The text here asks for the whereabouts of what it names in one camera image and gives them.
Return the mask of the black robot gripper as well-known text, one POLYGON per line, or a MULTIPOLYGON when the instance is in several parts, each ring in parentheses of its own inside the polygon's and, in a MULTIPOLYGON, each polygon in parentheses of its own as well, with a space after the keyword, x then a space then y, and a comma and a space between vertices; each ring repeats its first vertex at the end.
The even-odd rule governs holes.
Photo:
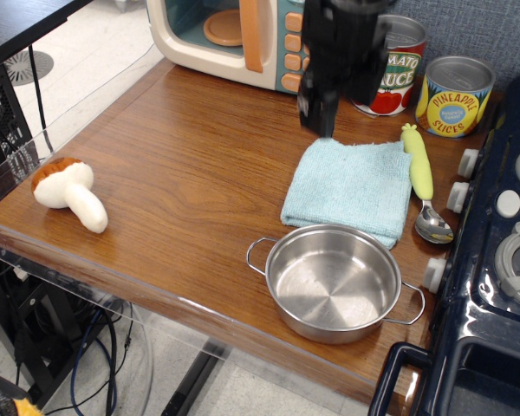
POLYGON ((369 105, 387 66, 388 1, 307 1, 302 41, 309 65, 297 96, 301 126, 331 138, 341 94, 369 105))

